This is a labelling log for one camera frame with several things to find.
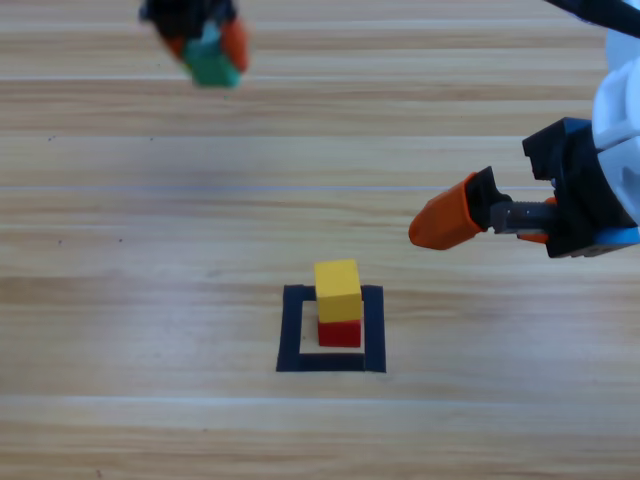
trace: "black tape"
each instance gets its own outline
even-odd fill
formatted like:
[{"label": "black tape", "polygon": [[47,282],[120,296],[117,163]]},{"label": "black tape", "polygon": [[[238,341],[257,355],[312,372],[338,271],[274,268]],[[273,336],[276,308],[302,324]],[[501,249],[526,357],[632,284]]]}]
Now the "black tape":
[{"label": "black tape", "polygon": [[282,296],[282,326],[278,372],[378,372],[386,373],[382,287],[364,285],[364,353],[300,353],[302,305],[315,302],[315,288],[285,285]]}]

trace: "wood grain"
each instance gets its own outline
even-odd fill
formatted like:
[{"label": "wood grain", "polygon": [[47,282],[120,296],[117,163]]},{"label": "wood grain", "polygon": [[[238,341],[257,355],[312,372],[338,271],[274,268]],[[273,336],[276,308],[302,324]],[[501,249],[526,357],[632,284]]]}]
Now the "wood grain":
[{"label": "wood grain", "polygon": [[[488,165],[549,195],[521,142],[590,117],[603,32],[530,0],[241,2],[231,92],[136,2],[0,2],[0,478],[637,480],[640,250],[407,234]],[[385,288],[388,373],[276,373],[283,285],[342,257]]]}]

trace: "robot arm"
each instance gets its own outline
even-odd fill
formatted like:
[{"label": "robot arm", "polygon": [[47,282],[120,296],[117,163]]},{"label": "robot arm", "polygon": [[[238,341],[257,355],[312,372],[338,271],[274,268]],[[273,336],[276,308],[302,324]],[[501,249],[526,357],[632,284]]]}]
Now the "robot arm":
[{"label": "robot arm", "polygon": [[249,67],[248,35],[233,0],[145,0],[142,22],[199,86],[235,87]]},{"label": "robot arm", "polygon": [[603,8],[597,0],[549,3],[596,24],[620,27],[615,12],[629,8],[633,14],[625,15],[637,18],[619,28],[635,36],[608,31],[610,71],[596,93],[593,121],[564,118],[523,141],[534,178],[551,182],[554,196],[514,202],[498,191],[488,167],[426,204],[409,228],[414,245],[447,250],[489,228],[544,244],[551,258],[640,243],[640,0],[627,0],[624,9],[604,2],[611,10],[602,17],[594,13]]}]

